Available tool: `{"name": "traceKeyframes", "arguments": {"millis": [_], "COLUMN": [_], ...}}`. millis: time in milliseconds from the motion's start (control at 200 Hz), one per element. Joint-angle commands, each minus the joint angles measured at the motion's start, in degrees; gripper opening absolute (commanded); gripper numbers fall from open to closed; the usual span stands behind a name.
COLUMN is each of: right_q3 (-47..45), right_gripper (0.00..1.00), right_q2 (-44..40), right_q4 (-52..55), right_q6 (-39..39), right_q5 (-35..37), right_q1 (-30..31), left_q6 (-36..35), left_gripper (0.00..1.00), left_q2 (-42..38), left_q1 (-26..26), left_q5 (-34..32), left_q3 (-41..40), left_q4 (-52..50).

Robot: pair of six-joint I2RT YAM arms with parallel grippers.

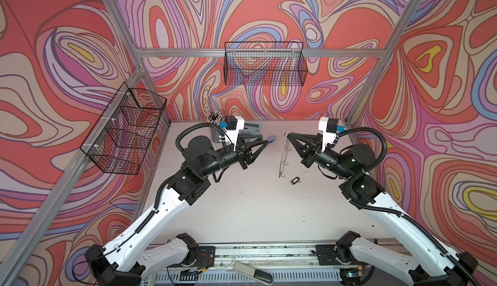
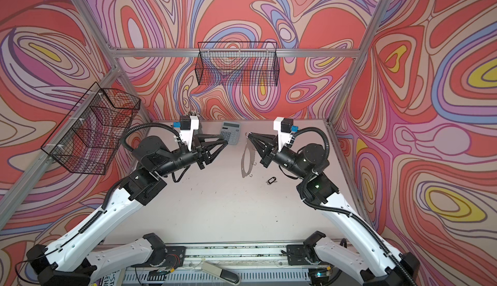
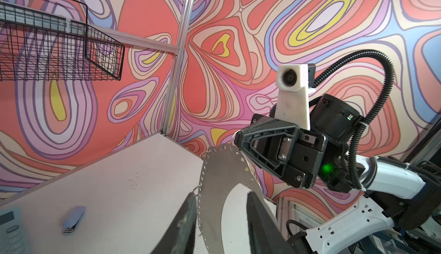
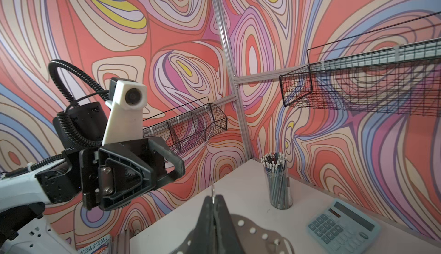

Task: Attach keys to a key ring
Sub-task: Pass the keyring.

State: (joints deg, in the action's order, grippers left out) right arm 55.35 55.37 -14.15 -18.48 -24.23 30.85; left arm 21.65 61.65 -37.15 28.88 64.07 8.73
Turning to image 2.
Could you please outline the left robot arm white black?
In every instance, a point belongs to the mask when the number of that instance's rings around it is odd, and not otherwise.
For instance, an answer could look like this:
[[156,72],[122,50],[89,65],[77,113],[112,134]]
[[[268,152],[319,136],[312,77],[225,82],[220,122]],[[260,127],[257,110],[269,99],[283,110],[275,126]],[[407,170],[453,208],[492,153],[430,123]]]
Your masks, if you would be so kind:
[[179,182],[191,165],[211,164],[227,146],[222,135],[198,133],[195,116],[183,116],[172,126],[149,122],[129,128],[120,143],[137,160],[137,168],[106,192],[102,204],[82,222],[48,245],[35,245],[26,263],[36,285],[90,285],[131,266],[160,268],[168,250],[160,237],[145,234],[127,245],[101,252],[94,248],[129,216],[149,204],[167,185]]

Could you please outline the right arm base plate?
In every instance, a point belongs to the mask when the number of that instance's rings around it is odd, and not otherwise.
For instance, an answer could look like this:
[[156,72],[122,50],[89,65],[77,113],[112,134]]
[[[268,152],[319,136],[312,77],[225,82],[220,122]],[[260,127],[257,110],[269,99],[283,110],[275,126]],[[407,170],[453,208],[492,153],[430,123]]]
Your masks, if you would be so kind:
[[316,254],[307,251],[303,244],[289,244],[283,249],[290,266],[333,267],[330,263],[321,261]]

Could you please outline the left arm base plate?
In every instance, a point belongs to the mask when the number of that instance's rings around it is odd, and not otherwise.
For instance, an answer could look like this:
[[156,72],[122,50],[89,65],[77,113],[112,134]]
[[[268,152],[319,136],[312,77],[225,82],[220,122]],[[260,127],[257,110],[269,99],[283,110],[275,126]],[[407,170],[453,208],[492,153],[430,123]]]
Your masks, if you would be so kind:
[[185,246],[166,246],[164,248],[154,250],[151,257],[147,261],[147,264],[150,267],[177,269],[183,266],[185,254]]

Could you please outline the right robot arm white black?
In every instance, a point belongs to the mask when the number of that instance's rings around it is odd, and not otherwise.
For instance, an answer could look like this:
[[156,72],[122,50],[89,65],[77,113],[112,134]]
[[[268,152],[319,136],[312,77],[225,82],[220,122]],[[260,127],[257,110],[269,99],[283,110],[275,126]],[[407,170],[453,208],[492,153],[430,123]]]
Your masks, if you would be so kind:
[[264,167],[276,163],[299,179],[296,189],[301,201],[326,216],[356,249],[336,244],[316,231],[304,243],[309,261],[331,264],[361,285],[415,285],[419,260],[383,239],[326,176],[330,164],[327,135],[308,127],[291,133],[287,141],[280,137],[253,132],[247,136]]

